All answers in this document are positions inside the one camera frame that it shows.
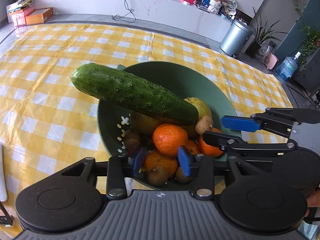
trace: gray floor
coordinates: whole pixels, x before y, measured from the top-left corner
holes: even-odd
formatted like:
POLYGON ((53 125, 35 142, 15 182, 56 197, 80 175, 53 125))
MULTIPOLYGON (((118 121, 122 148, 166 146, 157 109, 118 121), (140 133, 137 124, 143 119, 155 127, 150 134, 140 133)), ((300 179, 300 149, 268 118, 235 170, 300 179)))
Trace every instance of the gray floor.
MULTIPOLYGON (((219 47, 219 43, 203 36, 200 36, 195 33, 191 33, 185 30, 181 30, 178 28, 170 27, 163 24, 153 23, 149 21, 143 20, 135 20, 132 22, 132 18, 124 17, 122 20, 115 21, 112 19, 112 16, 109 15, 55 15, 51 19, 49 19, 46 23, 89 23, 89 24, 108 24, 108 25, 117 25, 123 27, 131 27, 142 29, 151 32, 157 32, 164 35, 176 37, 185 41, 190 41, 201 46, 204 46, 208 49, 215 50, 217 52, 223 53, 223 51, 219 47)), ((18 39, 16 33, 19 32, 15 30, 13 24, 9 24, 7 20, 4 20, 0 23, 0 55, 6 52, 9 47, 18 39)), ((274 74, 271 70, 268 70, 266 66, 260 63, 256 59, 251 59, 246 54, 240 54, 239 60, 257 68, 258 70, 267 73, 274 74)), ((296 85, 291 84, 290 82, 284 82, 283 80, 279 80, 286 92, 291 104, 293 107, 298 108, 312 108, 319 110, 319 105, 315 106, 312 100, 307 99, 304 96, 303 91, 296 85)))

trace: marble countertop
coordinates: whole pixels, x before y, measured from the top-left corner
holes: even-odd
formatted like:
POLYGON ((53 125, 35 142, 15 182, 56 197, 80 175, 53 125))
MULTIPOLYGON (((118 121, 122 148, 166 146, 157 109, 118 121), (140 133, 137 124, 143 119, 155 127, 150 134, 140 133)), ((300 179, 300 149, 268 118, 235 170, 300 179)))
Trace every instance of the marble countertop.
POLYGON ((221 42, 231 22, 222 17, 202 11, 197 7, 184 5, 181 0, 126 0, 132 13, 124 6, 124 0, 34 0, 34 8, 53 8, 54 15, 109 15, 114 22, 129 17, 159 23, 199 34, 221 42))

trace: dark cabinet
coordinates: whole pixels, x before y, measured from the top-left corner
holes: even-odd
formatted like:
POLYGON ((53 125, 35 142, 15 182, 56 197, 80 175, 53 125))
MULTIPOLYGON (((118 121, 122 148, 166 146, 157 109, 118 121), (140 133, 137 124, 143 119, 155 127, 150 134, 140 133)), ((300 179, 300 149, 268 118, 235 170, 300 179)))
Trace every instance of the dark cabinet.
POLYGON ((306 69, 301 71, 299 75, 293 77, 300 85, 302 85, 311 94, 317 92, 320 88, 320 50, 310 60, 306 69))

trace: yellow checkered tablecloth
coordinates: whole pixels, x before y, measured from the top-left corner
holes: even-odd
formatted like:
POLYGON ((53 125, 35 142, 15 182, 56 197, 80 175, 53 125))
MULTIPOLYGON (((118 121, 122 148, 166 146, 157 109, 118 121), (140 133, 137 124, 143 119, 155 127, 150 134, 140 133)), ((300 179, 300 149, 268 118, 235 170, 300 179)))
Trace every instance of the yellow checkered tablecloth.
MULTIPOLYGON (((226 55, 157 33, 89 24, 38 25, 0 58, 0 140, 8 201, 84 157, 108 160, 97 126, 98 100, 79 92, 69 76, 88 62, 116 67, 150 60, 188 66, 207 76, 229 98, 239 116, 266 107, 292 107, 275 77, 226 55)), ((264 131, 244 140, 284 142, 264 131)), ((135 188, 145 188, 136 183, 135 188)), ((105 181, 97 185, 105 190, 105 181)), ((4 229, 9 235, 20 226, 4 229)))

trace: stainless steel trash can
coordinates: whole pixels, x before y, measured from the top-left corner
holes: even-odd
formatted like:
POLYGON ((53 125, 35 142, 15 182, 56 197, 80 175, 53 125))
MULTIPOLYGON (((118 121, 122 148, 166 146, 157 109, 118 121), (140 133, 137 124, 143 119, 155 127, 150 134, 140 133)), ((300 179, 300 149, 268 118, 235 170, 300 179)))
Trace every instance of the stainless steel trash can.
POLYGON ((252 34, 253 31, 247 25, 238 20, 234 20, 220 44, 220 49, 229 56, 234 54, 238 55, 252 34))

